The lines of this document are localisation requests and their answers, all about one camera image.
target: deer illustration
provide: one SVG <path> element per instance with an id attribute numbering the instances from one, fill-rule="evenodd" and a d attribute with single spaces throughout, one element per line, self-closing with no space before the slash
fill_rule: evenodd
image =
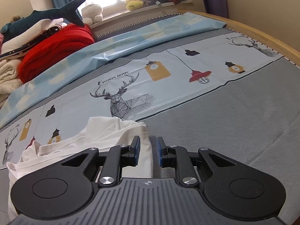
<path id="1" fill-rule="evenodd" d="M 251 40 L 248 40 L 251 42 L 251 45 L 248 45 L 248 44 L 242 44 L 242 43 L 235 43 L 232 39 L 232 44 L 229 43 L 230 45 L 234 45 L 234 46 L 247 46 L 247 47 L 253 47 L 257 50 L 259 50 L 261 53 L 265 54 L 266 56 L 268 57 L 275 57 L 277 56 L 278 54 L 274 51 L 272 51 L 271 49 L 262 49 L 258 46 L 258 44 L 255 42 L 255 40 L 251 39 Z"/>
<path id="2" fill-rule="evenodd" d="M 9 149 L 9 147 L 11 146 L 11 144 L 13 143 L 14 139 L 17 138 L 18 134 L 19 134 L 20 131 L 21 131 L 21 129 L 20 129 L 20 130 L 18 129 L 18 126 L 19 126 L 19 125 L 20 125 L 20 124 L 18 124 L 17 126 L 15 126 L 14 128 L 12 128 L 12 129 L 9 131 L 9 133 L 8 133 L 8 135 L 7 135 L 7 137 L 6 137 L 5 141 L 4 141 L 6 150 L 5 150 L 5 153 L 4 153 L 4 156 L 3 156 L 3 161 L 2 161 L 2 164 L 3 164 L 3 165 L 4 165 L 5 163 L 9 162 L 9 161 L 12 159 L 12 157 L 13 157 L 14 152 L 13 152 L 13 151 L 12 151 L 12 152 L 8 152 L 8 149 Z M 13 134 L 12 139 L 11 139 L 10 142 L 8 143 L 8 139 L 9 139 L 10 134 L 11 134 L 12 131 L 14 131 L 15 133 Z"/>
<path id="3" fill-rule="evenodd" d="M 101 85 L 95 91 L 95 95 L 92 93 L 90 93 L 90 95 L 95 98 L 104 97 L 105 100 L 110 100 L 110 112 L 112 116 L 120 119 L 128 119 L 131 115 L 136 115 L 137 113 L 150 108 L 152 102 L 155 100 L 155 98 L 149 94 L 145 94 L 131 100 L 123 100 L 122 95 L 127 91 L 127 87 L 135 82 L 139 75 L 140 73 L 138 73 L 136 77 L 126 75 L 130 77 L 129 82 L 126 83 L 123 81 L 123 86 L 121 86 L 119 91 L 114 95 L 109 92 L 105 92 L 105 89 L 103 90 L 102 94 L 99 94 L 98 90 L 100 89 Z"/>

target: gray bed sheet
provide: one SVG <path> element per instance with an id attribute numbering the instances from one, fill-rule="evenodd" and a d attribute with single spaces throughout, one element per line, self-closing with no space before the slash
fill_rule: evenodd
<path id="1" fill-rule="evenodd" d="M 210 31 L 119 58 L 74 81 L 17 119 L 132 59 L 231 32 L 227 29 Z M 278 178 L 287 193 L 280 218 L 292 224 L 300 215 L 299 73 L 295 65 L 281 58 L 202 97 L 142 119 L 148 126 L 153 144 L 154 177 L 175 175 L 173 169 L 158 166 L 155 147 L 158 136 L 162 136 L 167 145 L 184 146 L 189 151 L 197 151 L 199 147 L 211 148 Z"/>

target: bed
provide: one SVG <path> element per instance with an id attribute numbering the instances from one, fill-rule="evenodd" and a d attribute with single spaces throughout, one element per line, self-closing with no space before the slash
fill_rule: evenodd
<path id="1" fill-rule="evenodd" d="M 12 94 L 0 112 L 0 141 L 17 136 L 0 147 L 0 175 L 8 179 L 6 163 L 33 139 L 70 138 L 89 117 L 143 121 L 153 177 L 175 176 L 158 166 L 157 137 L 192 152 L 208 147 L 279 179 L 287 193 L 279 216 L 292 224 L 300 215 L 300 53 L 241 23 L 186 12 L 183 27 L 172 15 L 148 22 L 152 31 L 139 24 L 99 38 Z M 204 29 L 205 17 L 216 20 Z M 71 65 L 77 58 L 89 61 Z"/>

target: red blanket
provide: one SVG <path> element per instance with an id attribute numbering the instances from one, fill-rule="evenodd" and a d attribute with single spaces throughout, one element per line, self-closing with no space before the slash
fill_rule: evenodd
<path id="1" fill-rule="evenodd" d="M 19 77 L 26 83 L 78 50 L 95 43 L 88 25 L 70 24 L 34 46 L 19 66 Z"/>

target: white stuffed animal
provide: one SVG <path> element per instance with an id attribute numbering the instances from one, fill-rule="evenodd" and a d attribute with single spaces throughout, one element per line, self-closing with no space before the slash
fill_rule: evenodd
<path id="1" fill-rule="evenodd" d="M 82 8 L 81 12 L 83 22 L 90 26 L 103 20 L 103 8 L 98 4 L 87 5 L 86 7 Z"/>

